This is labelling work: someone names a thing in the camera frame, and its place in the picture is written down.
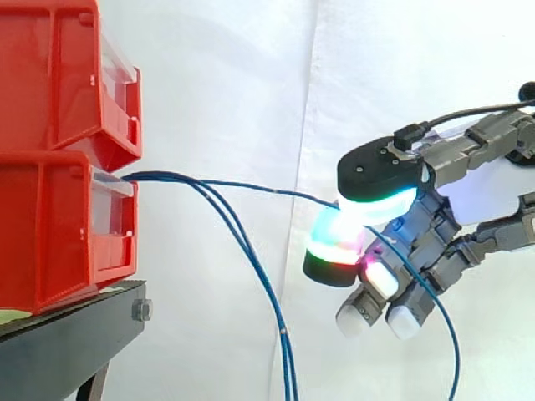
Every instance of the blue wire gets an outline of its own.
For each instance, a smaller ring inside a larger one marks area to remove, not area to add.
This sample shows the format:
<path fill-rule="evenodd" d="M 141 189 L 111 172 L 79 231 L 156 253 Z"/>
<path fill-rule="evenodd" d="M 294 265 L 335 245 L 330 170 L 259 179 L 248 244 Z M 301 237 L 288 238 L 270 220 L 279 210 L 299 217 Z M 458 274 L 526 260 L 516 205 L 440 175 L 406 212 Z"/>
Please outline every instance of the blue wire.
<path fill-rule="evenodd" d="M 127 175 L 124 179 L 125 180 L 139 180 L 139 179 L 136 178 L 136 176 L 138 176 L 138 175 L 142 176 L 144 174 L 149 174 L 150 175 L 150 174 L 153 174 L 153 173 L 164 174 L 164 175 L 169 175 L 169 174 L 173 175 L 173 174 L 175 174 L 175 173 L 165 173 L 165 172 L 153 172 L 153 171 L 150 171 L 150 172 L 146 172 L 146 173 L 144 172 L 144 173 L 136 173 L 136 174 L 133 174 L 133 175 Z M 179 175 L 179 176 L 181 177 L 181 180 L 178 180 L 179 182 L 188 183 L 187 182 L 188 180 L 189 181 L 193 180 L 196 183 L 198 183 L 199 185 L 203 185 L 203 184 L 204 185 L 221 185 L 221 186 L 233 186 L 233 187 L 240 187 L 240 188 L 248 188 L 248 189 L 251 189 L 251 190 L 259 190 L 259 191 L 262 191 L 262 192 L 272 193 L 272 194 L 275 194 L 275 195 L 295 196 L 295 197 L 298 197 L 298 198 L 303 198 L 303 199 L 306 199 L 306 200 L 309 200 L 309 201 L 313 201 L 313 202 L 318 203 L 319 205 L 322 205 L 322 206 L 338 208 L 338 206 L 336 204 L 334 204 L 334 203 L 327 202 L 325 200 L 321 200 L 319 198 L 316 198 L 315 196 L 312 196 L 312 195 L 309 195 L 309 194 L 304 194 L 302 192 L 297 192 L 297 191 L 292 191 L 292 190 L 276 190 L 276 189 L 273 189 L 273 188 L 267 188 L 265 186 L 242 183 L 242 182 L 223 181 L 223 180 L 195 180 L 195 179 L 192 179 L 191 177 L 187 177 L 186 175 Z M 456 395 L 457 387 L 458 387 L 458 384 L 459 384 L 459 377 L 460 377 L 460 373 L 461 373 L 461 351 L 460 351 L 460 347 L 459 347 L 459 342 L 457 340 L 457 335 L 456 335 L 455 328 L 453 327 L 453 323 L 452 323 L 452 321 L 451 321 L 451 319 L 450 319 L 450 317 L 449 317 L 449 315 L 447 313 L 447 310 L 444 308 L 444 305 L 442 305 L 442 302 L 438 299 L 438 296 L 435 294 L 433 289 L 429 286 L 429 284 L 427 282 L 424 281 L 424 279 L 420 276 L 420 274 L 414 268 L 414 266 L 410 263 L 410 261 L 406 257 L 404 257 L 401 254 L 401 252 L 399 252 L 398 249 L 395 246 L 393 246 L 375 228 L 373 228 L 373 227 L 366 227 L 366 228 L 368 228 L 371 232 L 373 232 L 374 235 L 376 235 L 382 242 L 384 242 L 403 261 L 403 263 L 405 264 L 405 267 L 407 268 L 409 273 L 418 281 L 418 283 L 425 289 L 425 291 L 433 299 L 433 301 L 435 302 L 437 307 L 440 309 L 444 320 L 446 321 L 446 325 L 447 325 L 448 330 L 450 332 L 451 341 L 453 342 L 453 348 L 454 348 L 454 352 L 455 352 L 455 374 L 454 374 L 454 378 L 453 378 L 453 384 L 451 386 L 450 396 L 448 398 L 450 401 L 452 401 L 455 398 L 455 395 Z M 282 348 L 286 348 L 287 353 L 288 353 L 288 359 L 289 359 L 290 367 L 291 367 L 291 370 L 292 370 L 291 374 L 292 374 L 292 382 L 293 382 L 293 396 L 297 400 L 297 379 L 296 379 L 295 368 L 294 368 L 294 363 L 293 363 L 292 348 L 291 348 L 289 337 L 288 337 L 287 333 L 286 333 L 286 337 L 281 335 L 281 345 L 282 345 Z"/>
<path fill-rule="evenodd" d="M 151 171 L 151 172 L 143 172 L 143 173 L 134 173 L 134 174 L 123 177 L 123 179 L 128 180 L 128 181 L 157 181 L 157 182 L 185 183 L 185 184 L 188 184 L 194 190 L 196 190 L 203 197 L 205 197 L 206 200 L 210 202 L 210 204 L 216 209 L 216 211 L 219 213 L 221 218 L 225 221 L 232 235 L 237 240 L 238 244 L 240 245 L 240 247 L 246 254 L 247 258 L 252 263 L 272 303 L 273 310 L 275 311 L 275 315 L 277 318 L 279 336 L 280 336 L 280 341 L 281 341 L 285 399 L 287 401 L 290 400 L 290 383 L 289 383 L 289 378 L 288 378 L 288 365 L 289 365 L 290 370 L 291 370 L 291 375 L 292 375 L 293 398 L 295 401 L 298 401 L 297 379 L 296 379 L 296 373 L 295 373 L 295 367 L 294 367 L 294 361 L 293 361 L 293 353 L 291 349 L 291 343 L 288 337 L 288 330 L 286 328 L 286 324 L 283 319 L 281 308 L 278 305 L 277 297 L 275 296 L 275 293 L 271 287 L 271 284 L 269 283 L 269 280 L 265 271 L 262 269 L 260 265 L 260 262 L 257 258 L 254 248 L 252 247 L 251 242 L 249 241 L 247 237 L 247 233 L 245 232 L 245 229 L 243 228 L 242 223 L 240 222 L 236 212 L 228 204 L 225 198 L 221 194 L 219 194 L 215 189 L 211 188 L 207 183 L 203 183 L 199 180 L 195 180 L 185 175 L 179 175 L 177 173 L 170 173 L 170 172 L 163 172 L 163 171 Z M 200 186 L 210 191 L 227 208 L 228 212 L 232 216 L 232 219 L 235 221 L 238 227 L 238 230 L 242 234 L 242 238 L 238 235 L 238 233 L 236 232 L 236 229 L 234 228 L 234 226 L 228 219 L 227 215 L 225 215 L 221 207 L 203 189 L 201 189 Z"/>
<path fill-rule="evenodd" d="M 255 184 L 247 184 L 244 182 L 233 182 L 233 181 L 220 181 L 220 180 L 202 180 L 202 182 L 210 185 L 220 185 L 220 186 L 236 186 L 239 188 L 248 188 L 249 190 L 259 190 L 261 192 L 267 192 L 270 194 L 275 195 L 288 195 L 288 196 L 295 196 L 298 198 L 307 199 L 309 201 L 315 202 L 319 205 L 332 207 L 333 202 L 327 202 L 325 200 L 321 200 L 315 196 L 304 194 L 303 192 L 296 192 L 294 190 L 275 190 L 273 188 L 267 188 L 266 186 L 260 186 Z"/>
<path fill-rule="evenodd" d="M 418 273 L 412 263 L 410 263 L 409 259 L 403 256 L 401 252 L 374 227 L 367 226 L 366 228 L 373 232 L 374 235 L 377 236 L 377 238 L 379 238 L 385 245 L 387 245 L 403 261 L 409 273 L 418 281 L 418 283 L 422 287 L 424 287 L 425 291 L 431 296 L 431 298 L 433 298 L 433 301 L 441 310 L 444 320 L 446 320 L 446 325 L 448 326 L 448 330 L 450 331 L 451 341 L 453 342 L 453 349 L 455 351 L 455 375 L 453 377 L 453 384 L 451 385 L 450 397 L 448 398 L 450 401 L 452 401 L 455 398 L 457 386 L 459 385 L 459 376 L 461 374 L 461 350 L 459 348 L 459 342 L 457 341 L 457 335 L 455 332 L 455 328 L 453 327 L 453 323 L 451 322 L 450 316 L 448 315 L 448 312 L 446 311 L 444 305 L 442 305 L 441 300 L 438 299 L 438 296 L 435 294 L 435 291 L 433 291 L 433 288 L 431 288 L 431 286 L 427 282 L 425 282 L 425 280 L 421 277 L 421 275 Z"/>

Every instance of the red storage bin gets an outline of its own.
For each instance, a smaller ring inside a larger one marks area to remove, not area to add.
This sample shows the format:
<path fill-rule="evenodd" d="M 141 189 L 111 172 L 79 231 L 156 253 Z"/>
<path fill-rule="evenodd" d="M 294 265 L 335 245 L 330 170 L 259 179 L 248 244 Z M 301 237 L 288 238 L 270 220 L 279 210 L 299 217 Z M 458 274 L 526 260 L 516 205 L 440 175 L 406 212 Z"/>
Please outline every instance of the red storage bin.
<path fill-rule="evenodd" d="M 79 150 L 114 171 L 141 157 L 140 72 L 96 0 L 0 0 L 0 152 Z"/>
<path fill-rule="evenodd" d="M 0 154 L 0 310 L 39 314 L 136 269 L 137 187 L 75 151 Z"/>

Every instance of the green light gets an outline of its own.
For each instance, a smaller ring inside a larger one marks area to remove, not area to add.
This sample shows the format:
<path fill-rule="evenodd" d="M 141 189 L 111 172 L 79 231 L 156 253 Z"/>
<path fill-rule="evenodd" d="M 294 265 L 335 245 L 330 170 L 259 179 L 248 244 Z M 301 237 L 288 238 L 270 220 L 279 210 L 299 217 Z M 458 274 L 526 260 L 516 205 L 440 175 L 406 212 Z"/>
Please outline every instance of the green light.
<path fill-rule="evenodd" d="M 339 194 L 340 210 L 350 220 L 359 221 L 363 226 L 376 226 L 387 223 L 409 211 L 416 199 L 418 190 L 409 188 L 374 202 L 355 202 Z"/>
<path fill-rule="evenodd" d="M 323 209 L 308 241 L 308 251 L 331 263 L 355 265 L 362 255 L 364 227 L 331 207 Z"/>

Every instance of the black cable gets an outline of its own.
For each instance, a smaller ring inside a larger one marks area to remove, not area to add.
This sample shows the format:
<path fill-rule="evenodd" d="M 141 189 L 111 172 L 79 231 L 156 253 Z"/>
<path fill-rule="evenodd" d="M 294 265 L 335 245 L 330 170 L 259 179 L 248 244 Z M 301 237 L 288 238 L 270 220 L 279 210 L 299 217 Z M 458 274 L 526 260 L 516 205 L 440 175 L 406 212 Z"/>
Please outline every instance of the black cable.
<path fill-rule="evenodd" d="M 535 106 L 535 99 L 526 100 L 524 102 L 518 102 L 518 103 L 497 104 L 494 106 L 485 106 L 485 107 L 477 107 L 474 109 L 459 110 L 453 113 L 442 115 L 441 117 L 438 117 L 429 122 L 424 122 L 421 124 L 425 126 L 425 132 L 429 132 L 431 129 L 433 129 L 437 125 L 447 123 L 448 121 L 452 121 L 454 119 L 460 119 L 462 117 L 468 117 L 468 116 L 477 115 L 477 114 L 494 113 L 497 111 L 517 110 L 517 109 L 521 109 L 522 107 L 527 107 L 527 106 Z"/>

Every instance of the white fabric backdrop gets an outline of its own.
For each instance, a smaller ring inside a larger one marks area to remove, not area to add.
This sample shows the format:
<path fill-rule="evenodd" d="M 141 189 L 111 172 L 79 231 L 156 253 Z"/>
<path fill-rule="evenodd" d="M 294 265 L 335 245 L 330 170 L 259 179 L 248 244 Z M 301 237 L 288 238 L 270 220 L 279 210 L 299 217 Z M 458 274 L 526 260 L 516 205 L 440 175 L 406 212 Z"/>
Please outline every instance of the white fabric backdrop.
<path fill-rule="evenodd" d="M 516 100 L 520 85 L 535 79 L 535 53 L 524 45 L 533 8 L 520 1 L 319 2 L 298 188 L 333 197 L 334 167 L 355 146 L 413 121 Z M 453 351 L 437 311 L 406 343 L 382 319 L 359 341 L 338 333 L 334 314 L 350 291 L 315 285 L 299 269 L 316 211 L 296 205 L 283 299 L 303 399 L 446 399 Z M 533 265 L 533 251 L 489 257 L 443 297 L 461 343 L 456 399 L 534 398 Z"/>
<path fill-rule="evenodd" d="M 529 1 L 101 4 L 144 74 L 145 157 L 130 170 L 297 182 L 332 199 L 347 150 L 415 120 L 514 100 L 535 79 Z M 382 321 L 346 341 L 334 314 L 349 290 L 301 272 L 317 207 L 226 193 L 279 293 L 284 283 L 303 400 L 446 399 L 453 352 L 438 313 L 407 343 Z M 268 302 L 206 202 L 143 184 L 139 263 L 155 316 L 113 361 L 104 400 L 282 399 Z M 459 400 L 533 398 L 532 264 L 530 252 L 494 256 L 443 297 L 461 341 Z"/>

